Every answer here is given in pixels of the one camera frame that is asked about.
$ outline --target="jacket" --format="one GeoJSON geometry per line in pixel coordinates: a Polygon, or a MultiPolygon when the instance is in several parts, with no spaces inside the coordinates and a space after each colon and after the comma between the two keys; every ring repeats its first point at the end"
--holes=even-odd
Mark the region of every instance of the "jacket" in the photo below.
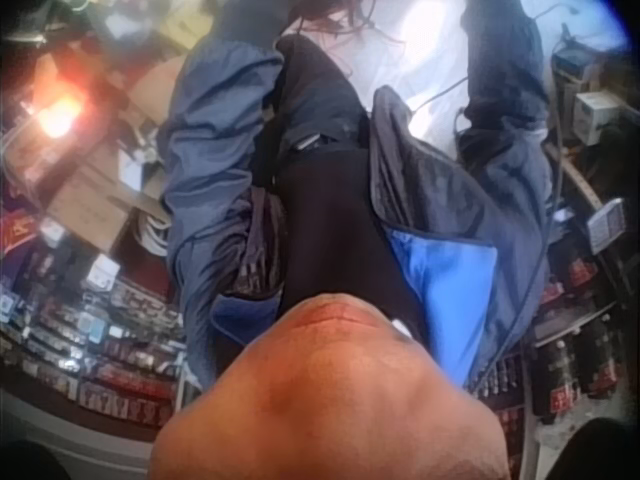
{"type": "MultiPolygon", "coordinates": [[[[523,335],[547,274],[546,264],[534,272],[550,194],[540,38],[517,2],[504,2],[470,2],[463,17],[471,127],[458,161],[412,137],[411,111],[388,87],[370,121],[373,209],[424,306],[428,350],[469,388],[523,335]]],[[[252,185],[249,168],[283,59],[255,34],[229,32],[214,29],[189,56],[159,145],[168,265],[189,365],[205,387],[217,377],[215,330],[246,345],[276,321],[286,255],[280,201],[252,185]]]]}

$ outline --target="white box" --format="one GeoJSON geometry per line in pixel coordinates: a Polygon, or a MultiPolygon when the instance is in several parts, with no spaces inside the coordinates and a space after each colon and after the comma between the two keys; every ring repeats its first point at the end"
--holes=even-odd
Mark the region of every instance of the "white box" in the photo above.
{"type": "Polygon", "coordinates": [[[588,147],[600,142],[602,128],[620,111],[619,100],[608,92],[576,95],[573,109],[573,133],[588,147]]]}

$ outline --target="cable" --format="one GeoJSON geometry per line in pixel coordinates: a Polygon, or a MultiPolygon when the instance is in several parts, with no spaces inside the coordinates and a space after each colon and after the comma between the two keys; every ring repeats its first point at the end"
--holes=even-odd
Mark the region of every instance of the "cable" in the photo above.
{"type": "Polygon", "coordinates": [[[371,18],[373,17],[373,13],[376,9],[376,5],[378,3],[378,0],[373,0],[371,2],[371,8],[369,9],[369,14],[363,19],[363,22],[361,25],[358,25],[357,27],[353,27],[349,30],[329,30],[329,29],[323,29],[323,28],[304,28],[302,29],[302,31],[304,32],[308,32],[308,33],[326,33],[329,35],[334,35],[334,36],[340,36],[340,35],[351,35],[353,33],[359,33],[362,30],[364,30],[366,27],[370,26],[372,24],[371,22],[371,18]]]}
{"type": "MultiPolygon", "coordinates": [[[[558,43],[556,43],[556,46],[553,48],[553,51],[555,51],[556,48],[564,42],[566,42],[566,39],[564,37],[558,40],[558,43]]],[[[522,314],[524,313],[524,309],[527,306],[529,297],[531,296],[531,291],[533,290],[533,286],[536,283],[536,278],[538,277],[538,273],[540,273],[542,264],[544,263],[544,260],[547,257],[547,250],[549,248],[549,241],[551,240],[551,232],[553,230],[553,224],[554,224],[553,216],[556,210],[558,209],[558,205],[560,203],[560,194],[562,192],[562,182],[564,180],[564,163],[566,161],[566,157],[564,155],[563,145],[562,145],[562,124],[560,121],[560,109],[558,108],[557,101],[554,102],[552,110],[553,110],[553,116],[556,122],[556,147],[558,149],[558,155],[560,158],[558,159],[558,173],[556,175],[556,179],[555,179],[556,181],[553,186],[551,207],[549,210],[549,215],[548,215],[547,222],[545,224],[544,232],[542,235],[542,248],[540,249],[540,253],[538,254],[538,258],[534,265],[533,273],[531,274],[531,279],[529,280],[529,284],[527,286],[527,289],[525,290],[525,294],[522,297],[522,302],[520,303],[520,306],[516,311],[517,313],[513,319],[513,324],[511,325],[511,327],[509,327],[509,330],[507,331],[507,336],[502,346],[498,349],[498,351],[492,357],[491,361],[487,363],[486,369],[484,373],[479,377],[476,385],[470,388],[472,393],[476,393],[480,389],[482,384],[487,380],[487,378],[491,374],[491,370],[493,369],[493,366],[496,364],[496,362],[500,360],[500,358],[502,358],[502,356],[507,351],[507,348],[509,348],[510,346],[509,341],[518,326],[520,317],[522,317],[522,314]]]]}
{"type": "Polygon", "coordinates": [[[433,102],[434,100],[437,100],[440,97],[445,96],[447,93],[449,93],[451,90],[453,90],[454,88],[462,85],[464,82],[466,82],[467,80],[469,80],[469,77],[464,77],[461,78],[460,80],[458,80],[456,83],[454,83],[453,85],[451,85],[450,87],[445,88],[444,90],[442,90],[440,93],[436,93],[433,97],[428,98],[427,100],[425,100],[424,102],[422,102],[418,108],[416,108],[415,110],[411,111],[411,116],[415,115],[416,113],[418,113],[423,107],[426,107],[427,105],[429,105],[431,102],[433,102]]]}
{"type": "Polygon", "coordinates": [[[577,15],[578,13],[580,13],[580,10],[578,10],[576,7],[574,7],[574,6],[572,6],[572,5],[569,5],[569,4],[567,4],[567,3],[559,2],[559,3],[556,3],[556,4],[554,4],[554,5],[551,5],[549,8],[547,8],[547,9],[546,9],[546,10],[544,10],[543,12],[541,12],[541,13],[539,13],[538,15],[536,15],[535,17],[533,17],[533,19],[534,19],[535,21],[538,21],[538,19],[540,19],[540,18],[544,17],[547,13],[550,13],[550,12],[552,12],[553,10],[555,10],[556,8],[559,8],[559,7],[564,7],[564,8],[566,8],[566,9],[568,9],[568,10],[569,10],[569,13],[571,13],[571,15],[577,15]]]}
{"type": "Polygon", "coordinates": [[[84,4],[80,5],[79,7],[71,7],[71,10],[73,10],[76,13],[80,13],[86,10],[90,3],[91,3],[91,0],[85,0],[84,4]]]}
{"type": "Polygon", "coordinates": [[[27,118],[20,125],[18,125],[17,127],[14,127],[12,130],[10,130],[8,132],[8,134],[3,135],[2,136],[2,148],[0,149],[0,168],[2,169],[2,172],[7,176],[7,178],[8,178],[10,183],[12,183],[13,185],[17,186],[19,189],[21,189],[23,191],[23,193],[26,193],[27,194],[27,198],[29,198],[29,200],[31,200],[32,202],[34,202],[36,204],[38,204],[39,202],[37,201],[37,197],[35,195],[35,192],[32,191],[31,187],[27,183],[24,183],[24,182],[22,182],[20,180],[20,176],[17,175],[13,171],[13,169],[11,168],[11,164],[9,162],[5,162],[4,157],[5,157],[5,154],[7,153],[7,150],[9,149],[9,145],[11,145],[15,141],[15,139],[18,138],[20,136],[20,134],[27,127],[29,127],[32,123],[34,123],[38,119],[38,114],[39,113],[40,112],[37,112],[37,113],[31,115],[29,118],[27,118]]]}

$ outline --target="person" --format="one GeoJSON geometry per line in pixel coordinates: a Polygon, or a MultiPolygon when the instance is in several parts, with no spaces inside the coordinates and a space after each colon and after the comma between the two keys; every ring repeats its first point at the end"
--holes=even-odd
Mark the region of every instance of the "person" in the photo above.
{"type": "Polygon", "coordinates": [[[535,22],[519,0],[468,0],[456,162],[410,135],[392,89],[369,118],[310,40],[277,40],[311,3],[229,0],[176,84],[168,263],[205,391],[160,433],[150,478],[508,478],[468,390],[547,274],[535,22]]]}

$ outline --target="label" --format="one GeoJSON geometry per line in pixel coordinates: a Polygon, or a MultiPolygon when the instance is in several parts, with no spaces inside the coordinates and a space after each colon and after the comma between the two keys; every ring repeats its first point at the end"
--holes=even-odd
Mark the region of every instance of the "label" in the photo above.
{"type": "Polygon", "coordinates": [[[0,296],[0,322],[9,323],[11,314],[18,303],[18,296],[15,293],[7,292],[3,289],[0,296]]]}
{"type": "Polygon", "coordinates": [[[109,292],[113,288],[119,271],[120,265],[101,253],[91,266],[87,282],[96,290],[109,292]]]}

